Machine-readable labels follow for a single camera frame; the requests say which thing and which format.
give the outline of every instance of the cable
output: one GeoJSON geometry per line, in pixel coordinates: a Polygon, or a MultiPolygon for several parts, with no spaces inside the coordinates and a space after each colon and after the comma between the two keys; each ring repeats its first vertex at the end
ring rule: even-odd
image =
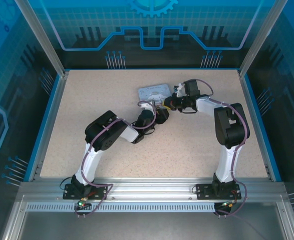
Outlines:
{"type": "Polygon", "coordinates": [[[196,187],[196,186],[193,186],[192,189],[191,189],[191,192],[192,192],[193,194],[197,194],[196,192],[193,191],[193,189],[194,189],[195,187],[196,187]]]}
{"type": "Polygon", "coordinates": [[[238,149],[239,149],[241,146],[243,146],[243,145],[245,144],[245,142],[246,142],[246,140],[247,140],[247,137],[248,137],[248,129],[247,129],[247,125],[246,125],[246,123],[245,123],[245,120],[242,118],[242,116],[240,115],[240,113],[239,113],[239,112],[238,112],[233,106],[231,106],[231,105],[229,105],[229,104],[227,104],[227,103],[221,102],[221,101],[217,101],[217,100],[211,99],[211,98],[209,98],[209,100],[212,101],[213,103],[220,104],[220,105],[223,105],[223,106],[226,106],[226,107],[230,108],[230,109],[231,109],[231,110],[232,110],[232,111],[238,116],[239,120],[241,121],[241,123],[242,123],[242,125],[243,125],[244,132],[245,132],[245,136],[244,136],[242,142],[241,142],[241,143],[235,148],[235,151],[234,151],[233,156],[232,156],[232,162],[231,162],[231,170],[230,170],[230,172],[231,172],[231,177],[232,177],[232,179],[233,179],[236,183],[242,185],[242,186],[244,187],[244,190],[245,190],[245,196],[244,196],[244,199],[243,199],[243,201],[242,201],[240,207],[239,207],[236,211],[234,211],[234,212],[232,212],[232,213],[229,213],[229,214],[227,215],[227,216],[233,216],[233,215],[235,215],[235,214],[236,214],[236,213],[237,213],[237,212],[243,207],[243,205],[245,204],[245,202],[246,202],[246,200],[247,200],[247,187],[246,187],[246,185],[245,185],[244,183],[238,181],[238,180],[235,178],[235,176],[234,176],[234,174],[233,174],[233,169],[234,169],[234,165],[235,165],[235,161],[236,161],[237,151],[238,151],[238,149]]]}
{"type": "MultiPolygon", "coordinates": [[[[227,212],[227,211],[223,211],[223,210],[218,210],[218,212],[221,212],[223,214],[226,214],[226,216],[230,216],[230,214],[227,212]]],[[[247,225],[249,225],[259,236],[261,236],[262,239],[264,240],[268,240],[264,235],[262,235],[261,232],[259,232],[250,222],[248,222],[246,219],[242,218],[242,217],[239,217],[237,215],[232,215],[233,217],[245,222],[247,225]]]]}
{"type": "Polygon", "coordinates": [[[213,95],[213,89],[212,89],[212,87],[209,85],[209,83],[207,83],[206,81],[201,80],[201,79],[196,79],[196,78],[195,78],[194,80],[197,80],[197,81],[199,81],[199,82],[201,82],[201,83],[206,84],[206,85],[210,88],[210,90],[211,90],[211,94],[209,94],[209,97],[211,97],[211,96],[213,95]]]}
{"type": "Polygon", "coordinates": [[[68,180],[68,179],[70,179],[71,177],[69,176],[69,177],[67,177],[67,178],[65,178],[65,179],[63,179],[62,180],[62,182],[60,183],[60,185],[59,185],[59,188],[61,189],[61,190],[64,190],[62,187],[61,187],[61,185],[64,183],[64,181],[65,180],[68,180]]]}
{"type": "MultiPolygon", "coordinates": [[[[93,214],[98,208],[99,206],[102,204],[103,200],[106,199],[107,195],[109,194],[110,190],[112,189],[113,187],[113,184],[94,184],[92,182],[89,182],[86,178],[86,176],[84,175],[84,165],[85,165],[85,162],[86,162],[86,159],[87,159],[87,156],[88,154],[90,153],[91,151],[91,148],[92,148],[92,145],[93,143],[98,139],[98,137],[100,137],[104,132],[106,132],[109,128],[111,128],[114,124],[116,124],[117,122],[120,122],[120,121],[123,121],[122,118],[118,118],[116,120],[114,120],[112,123],[110,123],[108,126],[106,126],[101,132],[99,132],[91,141],[90,143],[90,146],[86,152],[86,154],[84,155],[83,159],[82,159],[82,162],[81,162],[81,176],[82,178],[84,179],[84,181],[86,181],[87,184],[91,185],[91,186],[94,186],[94,187],[97,187],[97,188],[100,188],[100,187],[109,187],[109,189],[107,190],[107,192],[104,194],[104,196],[102,197],[101,201],[96,205],[96,207],[89,213],[85,214],[86,216],[89,216],[91,214],[93,214]]],[[[77,209],[75,208],[75,214],[80,217],[81,215],[78,214],[77,212],[77,209]]]]}
{"type": "Polygon", "coordinates": [[[149,132],[149,133],[145,133],[145,135],[150,135],[150,134],[153,134],[155,132],[155,128],[153,127],[152,129],[150,130],[153,130],[152,132],[149,132]]]}
{"type": "Polygon", "coordinates": [[[141,107],[140,104],[149,104],[150,106],[152,106],[152,110],[153,110],[153,114],[154,114],[154,117],[153,117],[153,120],[151,121],[150,124],[146,125],[146,126],[142,126],[142,127],[139,127],[139,126],[133,126],[133,125],[130,125],[127,121],[124,121],[127,125],[131,126],[132,128],[134,129],[147,129],[148,127],[152,126],[154,124],[154,122],[156,121],[156,117],[157,117],[157,112],[156,112],[156,108],[154,107],[153,104],[151,104],[150,102],[148,101],[140,101],[138,102],[138,106],[141,107]]]}
{"type": "MultiPolygon", "coordinates": [[[[156,121],[157,113],[156,113],[156,108],[154,107],[154,105],[151,104],[151,103],[148,102],[148,101],[140,101],[140,102],[137,103],[137,105],[140,107],[140,106],[141,106],[140,104],[142,104],[142,103],[146,103],[146,104],[149,104],[149,105],[152,106],[153,113],[154,113],[154,118],[153,118],[152,122],[151,122],[149,125],[147,125],[147,126],[144,126],[144,127],[131,126],[131,127],[134,128],[134,129],[146,129],[146,128],[152,126],[152,125],[154,124],[154,122],[156,121]]],[[[81,176],[82,176],[82,178],[84,179],[84,181],[86,181],[87,184],[89,184],[89,185],[91,185],[91,186],[94,186],[94,187],[97,187],[97,188],[99,188],[99,187],[110,187],[110,188],[107,190],[107,192],[104,194],[104,196],[102,197],[101,201],[96,205],[96,207],[95,207],[90,213],[87,213],[86,216],[89,216],[89,215],[93,214],[93,213],[99,208],[99,206],[102,204],[103,200],[106,199],[108,193],[109,193],[110,190],[112,189],[113,184],[112,184],[112,183],[111,183],[111,184],[94,184],[94,183],[92,183],[92,182],[89,182],[89,181],[86,179],[86,176],[84,175],[84,169],[83,169],[83,168],[84,168],[84,165],[85,165],[85,161],[86,161],[86,159],[87,159],[87,156],[88,156],[89,152],[90,152],[91,149],[92,149],[92,145],[93,145],[93,143],[98,139],[98,137],[100,137],[104,132],[106,132],[106,131],[107,131],[110,127],[112,127],[115,123],[120,122],[120,121],[123,121],[123,122],[125,122],[127,125],[130,126],[130,124],[129,124],[128,122],[126,122],[126,121],[125,121],[124,119],[122,119],[122,118],[118,118],[118,119],[116,119],[115,121],[113,121],[112,123],[110,123],[109,125],[107,125],[107,126],[101,131],[101,132],[99,132],[99,133],[98,133],[98,134],[92,139],[92,141],[91,141],[91,143],[90,143],[90,146],[89,146],[89,148],[88,148],[86,154],[84,155],[84,157],[83,157],[83,159],[82,159],[82,162],[81,162],[81,176]]],[[[76,208],[75,208],[75,214],[76,214],[78,217],[80,216],[80,214],[78,214],[76,208]]]]}

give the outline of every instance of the blue border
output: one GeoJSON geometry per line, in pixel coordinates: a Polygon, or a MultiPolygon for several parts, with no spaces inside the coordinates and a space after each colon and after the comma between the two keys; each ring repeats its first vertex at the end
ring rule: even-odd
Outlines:
{"type": "Polygon", "coordinates": [[[26,171],[26,174],[25,174],[25,178],[23,180],[24,182],[29,181],[29,177],[31,175],[33,165],[35,164],[36,155],[37,155],[37,152],[38,152],[40,141],[41,141],[41,138],[42,138],[42,135],[43,135],[43,131],[45,129],[45,125],[46,125],[46,123],[48,121],[49,112],[50,112],[52,102],[53,102],[53,98],[54,98],[54,96],[56,94],[56,90],[57,90],[57,86],[58,86],[59,82],[60,82],[60,76],[57,74],[55,83],[53,85],[53,88],[52,88],[52,91],[51,91],[51,94],[50,94],[50,97],[49,97],[47,108],[46,108],[45,114],[44,114],[42,122],[41,122],[39,133],[38,133],[38,136],[37,136],[37,139],[36,139],[36,142],[35,142],[35,146],[33,147],[33,150],[32,150],[32,154],[31,154],[31,157],[30,157],[28,168],[27,168],[27,171],[26,171]]]}
{"type": "Polygon", "coordinates": [[[263,125],[262,118],[261,118],[261,115],[260,115],[260,112],[259,112],[259,109],[258,109],[258,105],[257,105],[257,102],[255,100],[256,98],[255,98],[255,96],[253,94],[251,84],[249,82],[249,78],[248,78],[247,74],[245,74],[244,79],[245,79],[246,85],[248,87],[248,92],[249,92],[249,95],[250,95],[250,98],[251,98],[251,101],[252,101],[252,104],[253,104],[253,108],[255,110],[255,113],[256,113],[256,116],[257,116],[257,119],[258,119],[258,124],[259,124],[259,127],[261,129],[261,133],[262,133],[262,137],[263,137],[266,149],[267,149],[267,153],[269,155],[270,164],[271,164],[271,167],[272,167],[272,169],[270,169],[270,170],[273,171],[273,174],[275,176],[274,180],[277,181],[277,182],[281,182],[281,177],[280,177],[279,170],[278,170],[278,167],[277,167],[277,164],[276,164],[276,160],[275,160],[274,155],[272,153],[270,142],[269,142],[269,139],[268,139],[268,136],[267,136],[267,133],[266,133],[266,129],[265,129],[265,126],[263,125]]]}
{"type": "Polygon", "coordinates": [[[56,38],[60,44],[60,47],[64,50],[64,51],[67,51],[67,52],[74,52],[74,51],[99,51],[113,36],[117,36],[117,35],[125,35],[125,30],[138,30],[139,31],[139,36],[140,36],[140,47],[141,49],[143,50],[161,50],[163,48],[163,44],[164,44],[164,31],[165,30],[179,30],[179,34],[181,35],[190,35],[203,49],[205,50],[231,50],[231,51],[237,51],[237,50],[240,50],[242,49],[243,45],[245,44],[245,41],[249,35],[249,32],[256,20],[256,17],[258,15],[258,13],[260,12],[260,9],[261,9],[261,6],[263,5],[263,2],[264,0],[261,0],[252,19],[251,19],[251,22],[248,26],[248,29],[239,45],[239,47],[208,47],[206,46],[197,36],[194,32],[192,31],[184,31],[183,30],[183,26],[180,26],[180,25],[174,25],[174,26],[164,26],[161,28],[161,31],[160,31],[160,46],[156,46],[156,47],[146,47],[144,46],[144,43],[143,43],[143,30],[140,26],[121,26],[120,27],[120,31],[116,31],[116,32],[112,32],[110,33],[106,39],[104,39],[102,41],[102,43],[98,46],[98,47],[89,47],[89,48],[66,48],[58,34],[58,31],[47,11],[47,8],[43,2],[43,0],[40,0],[40,4],[48,18],[48,21],[51,25],[51,28],[53,30],[53,32],[55,33],[56,35],[56,38]]]}

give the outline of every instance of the gear logo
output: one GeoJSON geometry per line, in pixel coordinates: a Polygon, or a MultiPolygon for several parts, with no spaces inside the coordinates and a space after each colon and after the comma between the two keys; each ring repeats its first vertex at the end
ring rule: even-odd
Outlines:
{"type": "Polygon", "coordinates": [[[131,10],[135,10],[137,14],[152,18],[155,15],[160,17],[161,14],[167,14],[167,10],[172,10],[178,0],[128,0],[128,3],[131,10]]]}
{"type": "Polygon", "coordinates": [[[0,19],[4,24],[8,24],[16,15],[14,0],[0,0],[0,19]]]}

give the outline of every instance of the transparent panel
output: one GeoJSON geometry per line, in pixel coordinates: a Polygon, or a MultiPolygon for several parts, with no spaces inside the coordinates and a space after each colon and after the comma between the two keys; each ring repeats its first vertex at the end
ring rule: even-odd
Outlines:
{"type": "Polygon", "coordinates": [[[238,68],[274,0],[31,0],[64,66],[238,68]]]}
{"type": "Polygon", "coordinates": [[[0,1],[0,238],[56,75],[14,1],[0,1]]]}
{"type": "Polygon", "coordinates": [[[294,193],[294,0],[287,2],[247,74],[280,176],[294,193]]]}
{"type": "Polygon", "coordinates": [[[218,219],[213,213],[110,212],[94,213],[90,219],[79,220],[69,212],[28,212],[19,239],[73,240],[93,239],[93,236],[96,240],[285,239],[273,203],[247,203],[237,217],[229,219],[218,219]]]}

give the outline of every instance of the floor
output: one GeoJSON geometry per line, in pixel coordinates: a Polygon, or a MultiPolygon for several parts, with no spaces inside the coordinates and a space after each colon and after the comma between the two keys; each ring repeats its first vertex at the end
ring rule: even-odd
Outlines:
{"type": "MultiPolygon", "coordinates": [[[[207,81],[214,99],[241,103],[250,128],[236,167],[238,177],[266,177],[257,138],[250,120],[236,70],[71,70],[45,156],[41,177],[72,176],[85,150],[86,126],[107,110],[129,122],[141,109],[138,89],[159,84],[174,85],[189,79],[207,81]]],[[[209,89],[199,84],[202,94],[209,89]]],[[[171,111],[168,121],[138,144],[118,139],[97,168],[96,177],[174,178],[212,177],[220,155],[214,120],[203,114],[171,111]]]]}

